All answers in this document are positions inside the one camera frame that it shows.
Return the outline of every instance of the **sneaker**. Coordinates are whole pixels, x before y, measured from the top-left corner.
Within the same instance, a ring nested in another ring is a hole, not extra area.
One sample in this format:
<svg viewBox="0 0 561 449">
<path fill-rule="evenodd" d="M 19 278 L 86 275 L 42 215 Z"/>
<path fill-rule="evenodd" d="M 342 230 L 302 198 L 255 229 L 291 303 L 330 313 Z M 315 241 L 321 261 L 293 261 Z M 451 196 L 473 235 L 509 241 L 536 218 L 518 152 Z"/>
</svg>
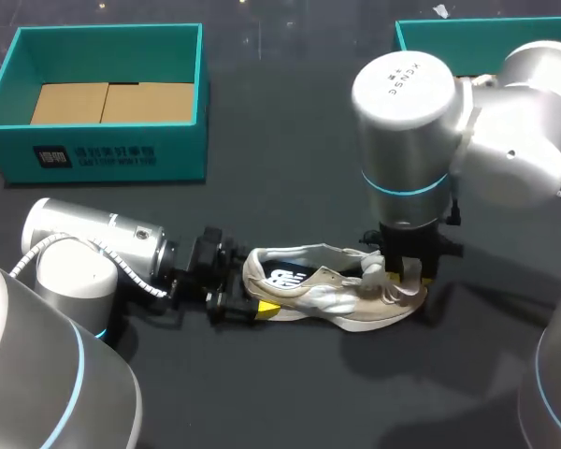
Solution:
<svg viewBox="0 0 561 449">
<path fill-rule="evenodd" d="M 380 252 L 325 244 L 257 248 L 243 264 L 247 293 L 280 306 L 271 321 L 319 317 L 350 332 L 389 326 L 422 305 L 422 264 L 404 258 L 402 282 L 392 282 Z"/>
</svg>

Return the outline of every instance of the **teal storage bin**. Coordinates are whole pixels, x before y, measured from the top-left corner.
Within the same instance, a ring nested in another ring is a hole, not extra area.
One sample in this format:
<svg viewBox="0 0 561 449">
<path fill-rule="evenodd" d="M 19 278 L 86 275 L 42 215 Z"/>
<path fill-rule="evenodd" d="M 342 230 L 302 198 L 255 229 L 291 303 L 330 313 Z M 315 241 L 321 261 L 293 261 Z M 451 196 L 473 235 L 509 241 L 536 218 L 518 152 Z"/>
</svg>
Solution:
<svg viewBox="0 0 561 449">
<path fill-rule="evenodd" d="M 187 181 L 206 176 L 209 78 L 201 24 L 20 28 L 0 71 L 8 183 Z M 190 82 L 192 119 L 29 124 L 45 83 Z M 48 157 L 49 164 L 41 164 Z"/>
<path fill-rule="evenodd" d="M 498 73 L 505 58 L 537 40 L 561 42 L 561 17 L 398 21 L 395 50 L 433 54 L 458 77 Z"/>
</svg>

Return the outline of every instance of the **shoe logo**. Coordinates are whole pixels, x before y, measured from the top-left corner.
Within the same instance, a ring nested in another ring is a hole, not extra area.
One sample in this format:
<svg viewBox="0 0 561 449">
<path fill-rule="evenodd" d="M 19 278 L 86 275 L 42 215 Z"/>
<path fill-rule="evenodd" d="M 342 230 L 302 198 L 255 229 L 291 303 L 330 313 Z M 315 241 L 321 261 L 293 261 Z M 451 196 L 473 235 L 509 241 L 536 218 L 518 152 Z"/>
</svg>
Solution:
<svg viewBox="0 0 561 449">
<path fill-rule="evenodd" d="M 266 279 L 273 287 L 277 288 L 293 288 L 298 286 L 306 279 L 303 273 L 293 273 L 286 269 L 275 269 L 270 273 L 270 277 Z"/>
</svg>

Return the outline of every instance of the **black tabletop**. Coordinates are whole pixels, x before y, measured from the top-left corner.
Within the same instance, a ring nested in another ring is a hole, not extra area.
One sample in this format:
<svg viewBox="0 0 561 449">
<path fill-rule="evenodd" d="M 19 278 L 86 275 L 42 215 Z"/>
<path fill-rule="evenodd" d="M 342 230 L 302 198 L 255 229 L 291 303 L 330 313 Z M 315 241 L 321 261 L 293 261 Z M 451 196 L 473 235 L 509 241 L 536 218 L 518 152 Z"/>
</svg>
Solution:
<svg viewBox="0 0 561 449">
<path fill-rule="evenodd" d="M 17 25 L 203 22 L 211 78 L 208 179 L 193 185 L 5 188 L 0 267 L 50 196 L 163 225 L 180 259 L 205 225 L 250 246 L 358 248 L 375 226 L 359 175 L 352 80 L 390 50 L 398 19 L 437 0 L 0 0 L 0 60 Z M 456 0 L 452 17 L 561 15 L 561 0 Z M 116 345 L 143 392 L 141 448 L 522 448 L 516 388 L 561 297 L 561 200 L 500 210 L 464 192 L 466 244 L 444 259 L 436 327 L 411 318 L 349 334 L 306 320 L 178 328 L 132 304 Z M 26 273 L 29 281 L 33 273 Z"/>
</svg>

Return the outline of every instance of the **cardboard box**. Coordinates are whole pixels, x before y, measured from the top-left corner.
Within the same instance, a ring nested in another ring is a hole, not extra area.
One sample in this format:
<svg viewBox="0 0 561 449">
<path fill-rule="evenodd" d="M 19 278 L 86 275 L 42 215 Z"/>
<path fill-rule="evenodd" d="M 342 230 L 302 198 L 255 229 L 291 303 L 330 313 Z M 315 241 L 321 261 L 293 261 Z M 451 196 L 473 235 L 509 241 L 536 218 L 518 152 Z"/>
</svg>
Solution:
<svg viewBox="0 0 561 449">
<path fill-rule="evenodd" d="M 189 122 L 193 104 L 192 83 L 111 84 L 102 123 Z"/>
<path fill-rule="evenodd" d="M 424 51 L 458 77 L 498 73 L 515 49 L 537 40 L 561 42 L 561 17 L 398 21 L 394 49 Z"/>
<path fill-rule="evenodd" d="M 0 70 L 0 170 L 9 183 L 203 180 L 208 102 L 201 24 L 23 27 Z"/>
<path fill-rule="evenodd" d="M 44 84 L 31 124 L 100 123 L 107 82 Z"/>
</svg>

